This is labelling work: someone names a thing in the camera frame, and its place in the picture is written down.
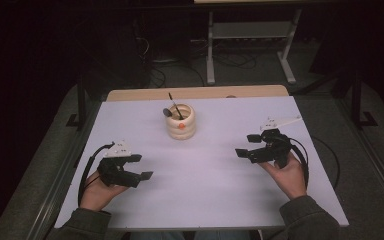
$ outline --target sleeve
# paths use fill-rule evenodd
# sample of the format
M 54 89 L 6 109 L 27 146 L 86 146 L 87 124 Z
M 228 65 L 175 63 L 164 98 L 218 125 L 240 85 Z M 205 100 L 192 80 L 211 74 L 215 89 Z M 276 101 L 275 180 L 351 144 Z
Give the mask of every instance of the sleeve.
M 111 214 L 78 208 L 48 239 L 104 239 Z
M 293 199 L 280 208 L 290 240 L 337 240 L 338 222 L 310 196 Z

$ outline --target hand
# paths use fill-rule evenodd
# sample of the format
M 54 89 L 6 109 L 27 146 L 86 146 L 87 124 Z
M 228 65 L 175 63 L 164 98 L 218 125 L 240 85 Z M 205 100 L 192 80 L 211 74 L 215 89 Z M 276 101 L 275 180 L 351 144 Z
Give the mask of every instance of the hand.
M 270 174 L 290 200 L 307 195 L 301 163 L 291 152 L 289 152 L 286 166 L 282 169 L 276 163 L 274 166 L 268 162 L 258 164 Z
M 86 186 L 80 208 L 92 211 L 101 211 L 115 196 L 129 189 L 118 185 L 106 186 L 99 178 L 97 171 L 88 177 Z

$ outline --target person's left hand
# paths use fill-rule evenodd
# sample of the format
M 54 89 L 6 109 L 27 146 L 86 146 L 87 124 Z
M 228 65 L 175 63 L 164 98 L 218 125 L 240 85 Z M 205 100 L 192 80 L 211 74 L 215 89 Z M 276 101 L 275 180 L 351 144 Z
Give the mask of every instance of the person's left hand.
M 98 171 L 88 177 L 86 186 L 80 208 L 92 211 L 101 211 L 115 196 L 129 189 L 118 185 L 106 186 L 99 178 Z

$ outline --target white table surface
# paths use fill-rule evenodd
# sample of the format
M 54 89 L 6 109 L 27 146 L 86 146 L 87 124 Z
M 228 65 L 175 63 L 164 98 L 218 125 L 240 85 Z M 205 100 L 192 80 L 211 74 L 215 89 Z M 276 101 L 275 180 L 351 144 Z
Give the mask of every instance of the white table surface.
M 235 148 L 256 149 L 248 134 L 261 134 L 268 117 L 300 115 L 293 97 L 182 99 L 197 116 L 195 135 L 184 141 L 166 131 L 163 108 L 170 100 L 104 102 L 98 113 L 55 227 L 61 227 L 77 208 L 81 175 L 90 156 L 101 146 L 125 140 L 139 163 L 127 171 L 154 171 L 117 196 L 104 209 L 111 212 L 110 228 L 135 230 L 264 228 L 284 225 L 279 208 L 288 201 L 272 178 L 257 164 L 238 158 Z M 342 226 L 346 216 L 327 178 L 304 121 L 280 128 L 300 141 L 309 155 L 308 194 Z M 96 170 L 104 151 L 96 158 Z

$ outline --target person's right hand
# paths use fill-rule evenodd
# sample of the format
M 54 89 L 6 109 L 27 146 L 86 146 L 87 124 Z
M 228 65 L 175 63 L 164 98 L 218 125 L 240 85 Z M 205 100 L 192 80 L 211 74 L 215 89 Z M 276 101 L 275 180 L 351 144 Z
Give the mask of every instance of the person's right hand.
M 290 200 L 307 195 L 301 163 L 291 152 L 289 152 L 286 166 L 282 169 L 276 163 L 274 166 L 268 162 L 258 164 L 270 174 Z

